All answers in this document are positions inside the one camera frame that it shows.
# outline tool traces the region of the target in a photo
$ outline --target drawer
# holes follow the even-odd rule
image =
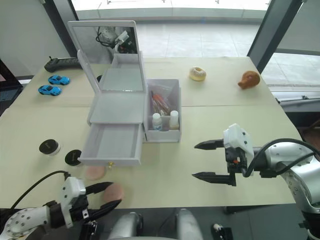
[[[89,166],[140,165],[142,124],[91,124],[91,130],[78,160]]]

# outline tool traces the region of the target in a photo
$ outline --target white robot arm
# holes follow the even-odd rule
[[[97,210],[88,209],[87,195],[99,193],[109,187],[112,182],[101,182],[85,187],[84,182],[76,177],[66,178],[60,192],[60,203],[51,201],[42,207],[22,209],[6,221],[0,240],[14,240],[27,237],[37,227],[45,230],[57,229],[63,225],[71,228],[76,221],[94,222],[108,214],[120,202],[108,202]]]
[[[291,138],[276,139],[263,147],[252,147],[250,135],[233,124],[223,133],[223,139],[204,141],[197,149],[225,148],[229,175],[198,172],[194,177],[216,184],[236,186],[235,174],[245,178],[253,171],[262,178],[281,176],[287,182],[292,196],[305,218],[309,238],[320,239],[320,152],[312,145]]]

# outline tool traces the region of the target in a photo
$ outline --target remote control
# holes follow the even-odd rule
[[[76,57],[71,58],[51,58],[50,61],[44,65],[44,69],[53,73],[61,69],[80,69],[81,65]]]

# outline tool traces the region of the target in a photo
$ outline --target cable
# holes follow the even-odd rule
[[[97,36],[95,37],[95,40],[98,42],[98,43],[100,43],[102,46],[105,46],[105,47],[110,47],[110,48],[114,48],[115,47],[115,44],[109,44],[109,43],[107,43],[107,42],[105,42],[105,41],[101,41],[100,40],[100,35],[101,35],[102,33],[100,32],[100,27],[98,27],[98,31],[97,31]]]
[[[45,175],[43,178],[41,178],[39,181],[37,181],[35,184],[33,184],[31,187],[29,187],[29,189],[27,191],[25,191],[19,198],[17,201],[15,201],[15,203],[10,207],[10,209],[14,209],[18,203],[20,203],[20,201],[32,190],[34,189],[39,183],[41,183],[43,180],[51,177],[52,175],[55,174],[64,174],[64,179],[67,179],[67,177],[70,177],[71,175],[69,174],[69,172],[67,171],[62,171],[62,170],[58,170],[58,171],[54,171],[49,173],[48,175]]]
[[[300,163],[301,161],[311,157],[312,155],[315,155],[314,152],[311,152],[307,155],[304,155],[304,156],[301,156],[299,157],[297,160],[291,162],[289,165],[285,166],[283,169],[281,169],[280,171],[276,171],[275,174],[278,176],[278,175],[281,175],[281,174],[284,174],[286,171],[288,171],[290,168],[292,168],[294,165]]]
[[[248,166],[246,172],[242,173],[242,175],[245,178],[248,178],[250,176],[250,174],[253,172],[253,170],[255,169],[255,166],[257,165],[257,162],[260,158],[260,156],[262,154],[265,153],[265,151],[271,147],[274,144],[278,144],[278,143],[294,143],[294,144],[300,144],[302,146],[307,147],[308,149],[312,150],[314,152],[314,154],[317,154],[320,156],[320,151],[318,149],[316,149],[314,146],[312,146],[311,144],[298,140],[298,139],[294,139],[294,138],[278,138],[275,140],[272,140],[270,142],[267,142],[265,145],[263,145],[263,147],[260,148],[260,150],[257,152],[257,154],[253,157],[252,162],[250,163],[250,165]]]
[[[176,210],[177,210],[177,208],[175,207],[175,208],[173,209],[172,213],[170,213],[170,215],[167,216],[166,219],[161,223],[161,225],[159,226],[158,230],[156,231],[156,234],[155,234],[156,237],[159,236],[159,233],[160,233],[161,229],[162,229],[162,228],[164,227],[164,225],[168,222],[168,220],[169,220],[173,215],[175,215]]]

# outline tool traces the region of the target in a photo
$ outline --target blue toy car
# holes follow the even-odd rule
[[[57,96],[62,92],[62,90],[57,86],[43,85],[38,88],[38,92],[42,95]]]
[[[70,79],[66,76],[53,75],[48,78],[49,83],[51,84],[60,84],[67,85],[70,83]]]

